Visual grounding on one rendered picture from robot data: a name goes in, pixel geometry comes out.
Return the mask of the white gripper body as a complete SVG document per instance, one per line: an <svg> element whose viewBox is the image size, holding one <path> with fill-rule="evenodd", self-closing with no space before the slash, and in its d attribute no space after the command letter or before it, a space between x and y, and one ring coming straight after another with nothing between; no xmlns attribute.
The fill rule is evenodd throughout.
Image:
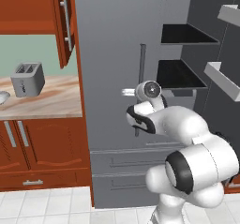
<svg viewBox="0 0 240 224"><path fill-rule="evenodd" d="M121 91L121 94L124 97L135 97L136 96L136 92L133 88L125 88Z"/></svg>

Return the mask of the grey fridge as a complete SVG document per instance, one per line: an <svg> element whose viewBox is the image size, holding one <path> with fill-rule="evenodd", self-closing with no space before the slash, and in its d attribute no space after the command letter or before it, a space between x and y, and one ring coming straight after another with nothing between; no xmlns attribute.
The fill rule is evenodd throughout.
<svg viewBox="0 0 240 224"><path fill-rule="evenodd" d="M240 0L75 0L94 205L155 205L145 174L172 151L173 139L131 127L124 88L153 80L170 105L190 108L240 156L240 101L204 72L210 62L240 86L240 27L219 19Z"/></svg>

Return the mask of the black fridge shelf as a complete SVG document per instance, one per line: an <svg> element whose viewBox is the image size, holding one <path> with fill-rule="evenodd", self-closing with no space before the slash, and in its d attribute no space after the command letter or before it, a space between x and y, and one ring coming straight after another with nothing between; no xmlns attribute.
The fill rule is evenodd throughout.
<svg viewBox="0 0 240 224"><path fill-rule="evenodd" d="M164 24L161 43L164 45L204 45L219 44L219 41L204 31L186 23Z"/></svg>
<svg viewBox="0 0 240 224"><path fill-rule="evenodd" d="M159 60L157 83L164 89L202 89L207 87L183 60Z"/></svg>

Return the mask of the grey fridge crisper drawer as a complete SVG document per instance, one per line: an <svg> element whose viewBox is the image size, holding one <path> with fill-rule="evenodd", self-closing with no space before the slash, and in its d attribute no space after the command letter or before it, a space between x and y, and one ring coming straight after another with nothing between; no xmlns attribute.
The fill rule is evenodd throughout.
<svg viewBox="0 0 240 224"><path fill-rule="evenodd" d="M166 98L169 106L183 106L192 110L194 108L197 90L163 90L162 95Z"/></svg>

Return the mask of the open grey fridge door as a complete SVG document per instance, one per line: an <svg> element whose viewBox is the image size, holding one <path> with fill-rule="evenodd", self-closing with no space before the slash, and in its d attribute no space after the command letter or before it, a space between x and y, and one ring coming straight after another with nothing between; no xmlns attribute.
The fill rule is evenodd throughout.
<svg viewBox="0 0 240 224"><path fill-rule="evenodd" d="M222 134L240 152L240 102L233 101L204 73L209 62L220 62L220 71L240 86L240 27L218 18L223 5L240 7L240 0L191 0L187 22L217 42L186 46L182 58L206 84L197 91L194 111L212 132Z"/></svg>

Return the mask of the grey freezer drawer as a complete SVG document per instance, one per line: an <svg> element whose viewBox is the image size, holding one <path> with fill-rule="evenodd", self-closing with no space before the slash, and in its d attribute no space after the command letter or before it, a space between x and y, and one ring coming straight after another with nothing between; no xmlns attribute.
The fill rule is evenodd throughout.
<svg viewBox="0 0 240 224"><path fill-rule="evenodd" d="M92 181L96 208L142 207L158 203L158 194L150 192L147 187L112 190L112 179L138 179L145 182L145 173L93 174Z"/></svg>
<svg viewBox="0 0 240 224"><path fill-rule="evenodd" d="M128 150L112 150L106 152L92 152L91 169L92 174L117 174L117 173L134 173L146 172L149 168L157 165L149 166L131 166L131 167L118 167L111 168L111 158L115 163L123 161L136 161L136 160L164 160L168 154L176 150L182 149L181 145L176 146L161 146L157 148L144 148L144 149L128 149Z"/></svg>

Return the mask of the red-brown base cupboard door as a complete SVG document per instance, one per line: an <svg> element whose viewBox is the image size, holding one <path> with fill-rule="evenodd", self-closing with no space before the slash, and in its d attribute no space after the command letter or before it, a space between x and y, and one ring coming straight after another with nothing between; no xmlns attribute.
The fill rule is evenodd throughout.
<svg viewBox="0 0 240 224"><path fill-rule="evenodd" d="M11 146L4 121L8 121L13 133L16 148ZM0 172L26 172L30 170L23 139L13 120L0 120Z"/></svg>
<svg viewBox="0 0 240 224"><path fill-rule="evenodd" d="M29 143L24 147L32 171L88 166L84 122L81 117L22 120Z"/></svg>

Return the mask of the pale grey door bin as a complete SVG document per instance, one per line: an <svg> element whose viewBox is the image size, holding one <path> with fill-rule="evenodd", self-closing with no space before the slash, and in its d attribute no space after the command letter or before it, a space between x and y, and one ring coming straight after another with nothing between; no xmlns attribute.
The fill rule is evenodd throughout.
<svg viewBox="0 0 240 224"><path fill-rule="evenodd" d="M234 102L240 102L240 87L226 77L220 68L220 62L208 62L204 73Z"/></svg>
<svg viewBox="0 0 240 224"><path fill-rule="evenodd" d="M224 22L240 27L240 9L237 5L222 5L217 17Z"/></svg>

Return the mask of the grey toaster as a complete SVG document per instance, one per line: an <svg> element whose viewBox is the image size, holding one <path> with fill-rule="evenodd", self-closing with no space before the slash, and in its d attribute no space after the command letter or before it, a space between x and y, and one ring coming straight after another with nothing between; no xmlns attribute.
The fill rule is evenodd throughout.
<svg viewBox="0 0 240 224"><path fill-rule="evenodd" d="M40 62L20 63L11 74L10 79L16 97L37 97L45 84Z"/></svg>

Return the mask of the red-brown drawer front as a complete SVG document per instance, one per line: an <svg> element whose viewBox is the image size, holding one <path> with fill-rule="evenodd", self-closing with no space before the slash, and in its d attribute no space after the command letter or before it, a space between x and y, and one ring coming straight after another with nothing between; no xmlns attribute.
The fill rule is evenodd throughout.
<svg viewBox="0 0 240 224"><path fill-rule="evenodd" d="M26 180L42 180L43 185L23 186ZM45 189L59 187L89 187L90 171L88 168L47 172L13 172L0 174L0 191Z"/></svg>

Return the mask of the white bowl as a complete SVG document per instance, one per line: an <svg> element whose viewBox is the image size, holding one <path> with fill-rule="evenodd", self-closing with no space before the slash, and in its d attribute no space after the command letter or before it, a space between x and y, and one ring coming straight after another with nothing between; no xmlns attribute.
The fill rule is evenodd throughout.
<svg viewBox="0 0 240 224"><path fill-rule="evenodd" d="M10 93L7 91L0 91L0 105L4 104L8 98L10 97Z"/></svg>

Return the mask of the red-brown wall cupboard door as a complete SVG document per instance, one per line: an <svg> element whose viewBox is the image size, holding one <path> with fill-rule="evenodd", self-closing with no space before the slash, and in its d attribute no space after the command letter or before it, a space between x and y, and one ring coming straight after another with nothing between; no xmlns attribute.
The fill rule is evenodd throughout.
<svg viewBox="0 0 240 224"><path fill-rule="evenodd" d="M72 1L67 0L67 9L70 21L70 31L71 31L71 41L72 41L72 51L68 49L68 43L65 41L67 36L66 20L64 8L60 6L62 0L52 0L53 1L53 13L54 13L54 24L55 24L55 37L57 43L57 50L59 55L60 68L64 68L68 65L69 58L72 54L73 48L75 46L74 38L74 24L73 24L73 7Z"/></svg>

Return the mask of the red-brown wall cupboard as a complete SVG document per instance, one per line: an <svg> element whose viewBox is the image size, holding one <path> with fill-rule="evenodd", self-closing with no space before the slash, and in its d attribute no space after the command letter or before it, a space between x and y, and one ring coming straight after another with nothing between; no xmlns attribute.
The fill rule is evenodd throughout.
<svg viewBox="0 0 240 224"><path fill-rule="evenodd" d="M0 35L55 35L53 18L53 0L0 0Z"/></svg>

